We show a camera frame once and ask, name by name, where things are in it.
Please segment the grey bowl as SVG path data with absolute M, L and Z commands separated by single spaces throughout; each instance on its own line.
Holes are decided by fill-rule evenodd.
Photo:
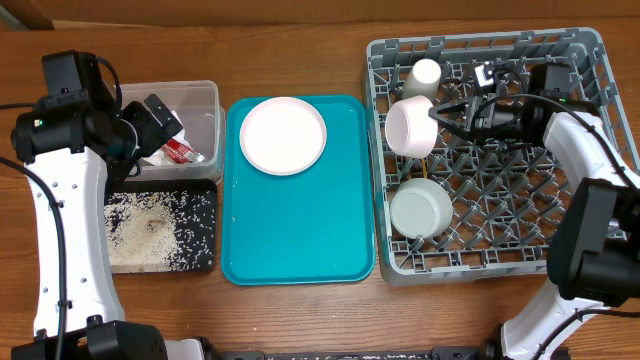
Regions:
M 405 237 L 431 238 L 443 233 L 453 218 L 453 205 L 447 191 L 426 178 L 405 181 L 390 204 L 394 228 Z

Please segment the large pink plate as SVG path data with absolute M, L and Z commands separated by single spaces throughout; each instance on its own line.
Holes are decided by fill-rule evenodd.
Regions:
M 275 97 L 253 107 L 242 121 L 240 148 L 257 170 L 274 176 L 301 173 L 324 152 L 326 123 L 309 102 Z

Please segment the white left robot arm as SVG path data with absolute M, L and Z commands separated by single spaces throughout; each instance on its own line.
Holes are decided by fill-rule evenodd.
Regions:
M 69 50 L 42 59 L 47 92 L 25 105 L 11 133 L 32 192 L 39 299 L 32 342 L 15 359 L 212 359 L 203 337 L 166 340 L 129 322 L 117 296 L 105 229 L 106 189 L 181 131 L 156 96 L 129 106 L 101 72 L 108 62 Z

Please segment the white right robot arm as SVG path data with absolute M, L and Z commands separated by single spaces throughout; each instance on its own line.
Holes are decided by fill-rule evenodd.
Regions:
M 595 105 L 572 97 L 569 65 L 538 64 L 524 92 L 503 96 L 494 91 L 499 70 L 477 66 L 477 95 L 440 104 L 430 117 L 466 141 L 545 148 L 573 196 L 550 240 L 542 288 L 495 328 L 478 356 L 566 359 L 568 337 L 598 315 L 626 317 L 621 305 L 639 295 L 639 176 L 607 138 Z

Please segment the cream cup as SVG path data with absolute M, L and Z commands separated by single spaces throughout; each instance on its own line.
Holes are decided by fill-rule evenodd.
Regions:
M 402 98 L 422 95 L 433 101 L 439 90 L 440 79 L 439 64 L 432 59 L 421 59 L 413 65 L 404 81 Z

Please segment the wooden chopstick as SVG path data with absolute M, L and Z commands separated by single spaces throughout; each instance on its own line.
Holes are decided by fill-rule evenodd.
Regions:
M 423 174 L 423 177 L 424 177 L 425 179 L 428 179 L 428 171 L 427 171 L 426 158 L 422 158 L 422 159 L 421 159 L 421 167 L 422 167 L 422 174 Z

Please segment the red sauce packet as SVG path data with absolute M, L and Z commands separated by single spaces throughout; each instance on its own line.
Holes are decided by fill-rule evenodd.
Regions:
M 176 164 L 198 163 L 202 160 L 200 153 L 174 139 L 163 145 L 162 151 Z

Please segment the small pink bowl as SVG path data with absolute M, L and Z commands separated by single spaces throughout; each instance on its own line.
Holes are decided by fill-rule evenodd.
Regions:
M 434 149 L 438 122 L 429 116 L 432 102 L 418 95 L 395 102 L 386 115 L 385 138 L 391 150 L 401 156 L 425 158 Z

